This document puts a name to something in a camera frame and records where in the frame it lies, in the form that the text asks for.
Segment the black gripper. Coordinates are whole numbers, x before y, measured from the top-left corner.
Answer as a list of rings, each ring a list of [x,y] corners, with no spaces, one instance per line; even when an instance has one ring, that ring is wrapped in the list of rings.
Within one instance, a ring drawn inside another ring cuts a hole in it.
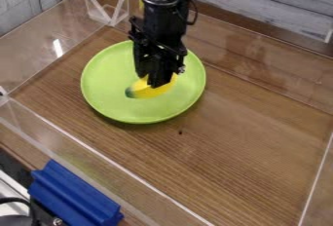
[[[155,89],[185,72],[187,49],[182,42],[189,21],[190,0],[143,0],[143,17],[130,18],[134,65],[139,78],[149,75]]]

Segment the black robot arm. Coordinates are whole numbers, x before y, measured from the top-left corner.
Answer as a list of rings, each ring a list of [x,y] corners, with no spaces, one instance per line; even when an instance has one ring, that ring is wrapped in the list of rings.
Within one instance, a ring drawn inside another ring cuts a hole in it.
[[[170,83],[174,74],[185,71],[187,49],[182,37],[198,16],[189,19],[193,0],[141,1],[143,18],[130,18],[129,38],[137,75],[155,89]]]

